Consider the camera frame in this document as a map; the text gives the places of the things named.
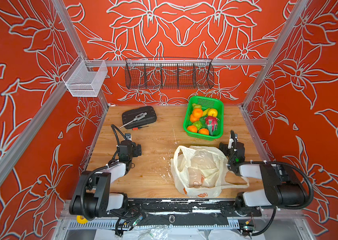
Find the orange fruit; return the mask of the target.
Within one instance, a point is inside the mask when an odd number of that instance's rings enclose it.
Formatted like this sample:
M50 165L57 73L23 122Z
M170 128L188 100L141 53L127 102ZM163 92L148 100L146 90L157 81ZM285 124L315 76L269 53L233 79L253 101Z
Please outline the orange fruit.
M190 125L186 129L191 133L198 133L198 128L194 125Z
M206 128L202 128L198 131L199 134L202 134L202 135L209 135L209 130L206 129Z
M195 117L193 114L191 114L191 115L189 116L189 120L190 120L192 123L194 123L194 122L199 121L199 118L197 118L197 117Z
M200 108L195 108L195 109L193 109L193 111L192 111L192 115L193 115L195 118L199 119L199 118L201 118L201 117L203 116L203 110L200 109Z

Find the pink dragon fruit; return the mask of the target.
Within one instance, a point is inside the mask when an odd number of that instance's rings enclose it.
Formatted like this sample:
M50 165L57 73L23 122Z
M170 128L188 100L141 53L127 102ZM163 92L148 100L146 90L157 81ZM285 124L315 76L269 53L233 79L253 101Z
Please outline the pink dragon fruit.
M205 124L209 131L209 135L212 136L218 128L219 119L217 117L207 116L205 118Z

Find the translucent plastic bag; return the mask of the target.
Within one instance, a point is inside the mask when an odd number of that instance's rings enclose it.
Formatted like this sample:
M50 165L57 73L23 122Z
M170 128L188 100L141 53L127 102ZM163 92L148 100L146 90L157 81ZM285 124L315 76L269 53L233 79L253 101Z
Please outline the translucent plastic bag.
M190 198L216 198L223 189L246 189L244 184L225 181L228 158L216 147L179 146L171 159L170 167L176 189Z

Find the light green crinkled fruit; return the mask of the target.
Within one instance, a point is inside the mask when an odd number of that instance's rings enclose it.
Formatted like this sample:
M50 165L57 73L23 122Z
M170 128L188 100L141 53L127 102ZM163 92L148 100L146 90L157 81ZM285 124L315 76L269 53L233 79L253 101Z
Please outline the light green crinkled fruit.
M201 121L196 121L192 125L197 128L197 131L204 128L204 124Z

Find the yellow apple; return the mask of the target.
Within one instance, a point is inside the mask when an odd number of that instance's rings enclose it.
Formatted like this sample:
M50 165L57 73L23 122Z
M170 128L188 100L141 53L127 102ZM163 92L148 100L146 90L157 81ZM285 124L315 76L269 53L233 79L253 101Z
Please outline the yellow apple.
M218 116L218 111L216 109L209 109L207 111L207 115L210 117L217 117Z

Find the green pear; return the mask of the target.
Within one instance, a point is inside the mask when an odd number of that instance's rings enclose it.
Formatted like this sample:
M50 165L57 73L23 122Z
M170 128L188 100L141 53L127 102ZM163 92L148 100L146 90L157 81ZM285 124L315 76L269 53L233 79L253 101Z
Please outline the green pear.
M202 109L202 106L199 104L192 104L193 109Z

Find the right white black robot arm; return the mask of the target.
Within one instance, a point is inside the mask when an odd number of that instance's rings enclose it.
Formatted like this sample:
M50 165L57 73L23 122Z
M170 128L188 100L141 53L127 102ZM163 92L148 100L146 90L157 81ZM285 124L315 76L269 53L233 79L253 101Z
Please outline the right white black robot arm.
M263 183L260 190L237 194L234 208L238 213L244 215L256 208L298 210L313 201L313 185L302 170L284 162L247 162L244 144L234 131L230 131L229 143L220 143L219 149L227 156L230 172Z

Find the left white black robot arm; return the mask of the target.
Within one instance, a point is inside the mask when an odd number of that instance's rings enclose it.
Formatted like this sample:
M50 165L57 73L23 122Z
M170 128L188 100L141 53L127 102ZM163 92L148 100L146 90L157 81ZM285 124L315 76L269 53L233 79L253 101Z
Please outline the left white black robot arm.
M69 205L69 213L87 221L112 214L119 219L132 220L141 213L139 207L130 207L127 194L111 193L111 184L125 176L133 167L133 158L142 155L142 146L127 138L111 125L117 148L111 160L103 167L81 173Z

